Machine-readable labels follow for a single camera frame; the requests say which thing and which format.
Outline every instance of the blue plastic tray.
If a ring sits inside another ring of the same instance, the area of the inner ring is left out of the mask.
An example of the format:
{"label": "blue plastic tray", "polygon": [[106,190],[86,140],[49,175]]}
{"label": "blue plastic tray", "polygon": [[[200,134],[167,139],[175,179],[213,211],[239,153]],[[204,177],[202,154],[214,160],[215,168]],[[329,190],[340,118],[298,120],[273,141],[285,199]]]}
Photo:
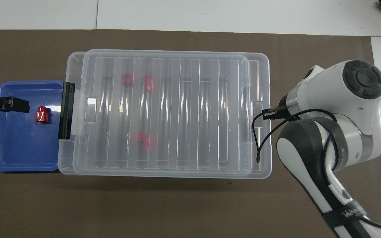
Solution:
{"label": "blue plastic tray", "polygon": [[[30,112],[0,112],[0,172],[54,171],[58,160],[58,129],[62,81],[17,81],[0,85],[0,97],[29,101]],[[35,122],[39,106],[51,109],[50,123]]]}

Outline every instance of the plastic container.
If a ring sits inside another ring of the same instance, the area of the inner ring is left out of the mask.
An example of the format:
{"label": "plastic container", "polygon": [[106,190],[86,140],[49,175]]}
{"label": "plastic container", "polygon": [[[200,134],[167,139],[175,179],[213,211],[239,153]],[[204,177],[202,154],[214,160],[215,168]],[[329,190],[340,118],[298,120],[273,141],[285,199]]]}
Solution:
{"label": "plastic container", "polygon": [[[17,81],[0,85],[0,97],[29,101],[30,112],[0,111],[0,172],[36,172],[57,169],[57,139],[62,81]],[[38,107],[50,109],[49,123],[35,121]]]}
{"label": "plastic container", "polygon": [[[270,108],[261,53],[90,50],[71,54],[76,84],[64,174],[266,178],[271,142],[255,161],[255,113]],[[258,126],[259,138],[270,122]]]}

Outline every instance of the brown mat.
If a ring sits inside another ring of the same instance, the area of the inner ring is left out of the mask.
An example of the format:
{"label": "brown mat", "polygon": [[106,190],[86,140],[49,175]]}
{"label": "brown mat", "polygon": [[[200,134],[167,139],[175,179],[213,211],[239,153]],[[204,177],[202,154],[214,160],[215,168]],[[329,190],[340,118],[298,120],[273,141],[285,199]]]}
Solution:
{"label": "brown mat", "polygon": [[[370,38],[360,36],[0,30],[0,84],[64,80],[68,56],[93,48],[262,52],[270,59],[272,106],[315,64],[373,62]],[[338,177],[381,223],[381,158]],[[0,237],[334,235],[274,148],[273,173],[264,180],[0,173]]]}

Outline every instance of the translucent lid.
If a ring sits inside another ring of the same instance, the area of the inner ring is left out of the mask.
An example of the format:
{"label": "translucent lid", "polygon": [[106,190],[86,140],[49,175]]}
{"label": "translucent lid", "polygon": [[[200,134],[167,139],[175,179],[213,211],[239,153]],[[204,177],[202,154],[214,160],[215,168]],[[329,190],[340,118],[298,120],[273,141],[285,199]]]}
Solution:
{"label": "translucent lid", "polygon": [[[60,140],[65,174],[271,173],[271,142],[257,164],[251,134],[254,108],[270,107],[264,54],[90,50],[69,57],[66,81],[76,83],[76,94],[71,138]],[[257,129],[262,138],[270,122],[260,120]]]}

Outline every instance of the velcro strap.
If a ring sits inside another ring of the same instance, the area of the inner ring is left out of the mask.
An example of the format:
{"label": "velcro strap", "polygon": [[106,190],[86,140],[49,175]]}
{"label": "velcro strap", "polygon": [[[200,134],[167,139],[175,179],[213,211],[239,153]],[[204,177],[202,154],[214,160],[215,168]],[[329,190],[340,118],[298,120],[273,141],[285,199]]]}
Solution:
{"label": "velcro strap", "polygon": [[353,200],[338,209],[323,214],[322,218],[328,227],[334,228],[348,224],[353,220],[358,220],[366,214],[364,208],[357,201]]}

